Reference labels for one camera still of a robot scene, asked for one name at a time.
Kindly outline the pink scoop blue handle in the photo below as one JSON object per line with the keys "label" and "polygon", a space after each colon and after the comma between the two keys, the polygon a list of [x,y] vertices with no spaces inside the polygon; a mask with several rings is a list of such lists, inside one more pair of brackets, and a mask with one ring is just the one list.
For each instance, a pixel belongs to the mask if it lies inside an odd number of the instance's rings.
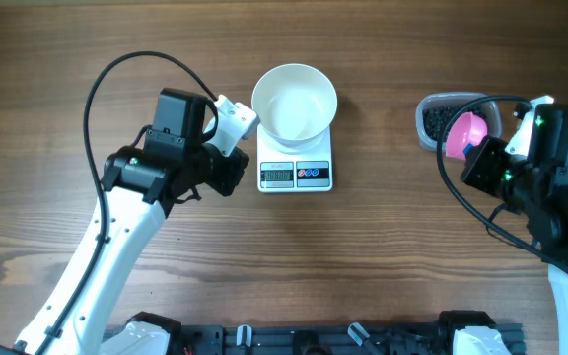
{"label": "pink scoop blue handle", "polygon": [[479,145],[487,134],[487,123],[483,118],[472,112],[463,113],[447,136],[446,156],[464,161],[468,150]]}

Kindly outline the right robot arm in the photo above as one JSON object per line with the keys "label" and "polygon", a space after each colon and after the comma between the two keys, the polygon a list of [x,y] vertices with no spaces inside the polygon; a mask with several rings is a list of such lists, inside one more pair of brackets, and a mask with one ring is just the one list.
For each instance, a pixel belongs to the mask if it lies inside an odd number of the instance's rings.
{"label": "right robot arm", "polygon": [[548,280],[559,351],[568,354],[568,105],[540,104],[531,118],[526,150],[490,136],[464,146],[461,181],[527,216],[540,251],[554,261]]}

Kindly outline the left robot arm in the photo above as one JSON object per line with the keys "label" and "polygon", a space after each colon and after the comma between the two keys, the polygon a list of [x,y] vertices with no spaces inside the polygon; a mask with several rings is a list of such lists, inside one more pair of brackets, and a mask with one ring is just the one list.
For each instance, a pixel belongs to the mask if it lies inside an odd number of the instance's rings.
{"label": "left robot arm", "polygon": [[172,208],[199,197],[205,183],[233,193],[249,163],[237,146],[257,114],[225,96],[216,101],[178,90],[160,94],[145,146],[111,155],[88,229],[51,295],[11,347],[0,354],[179,354],[179,322],[146,312],[104,338],[135,261]]}

